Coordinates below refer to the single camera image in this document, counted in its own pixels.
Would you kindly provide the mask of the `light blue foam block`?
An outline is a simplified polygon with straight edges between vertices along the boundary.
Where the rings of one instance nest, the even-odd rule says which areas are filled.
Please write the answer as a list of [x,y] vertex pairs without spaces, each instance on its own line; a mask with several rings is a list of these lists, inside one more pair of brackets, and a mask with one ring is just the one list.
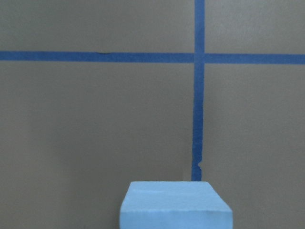
[[208,182],[134,181],[120,208],[121,229],[232,229],[233,211]]

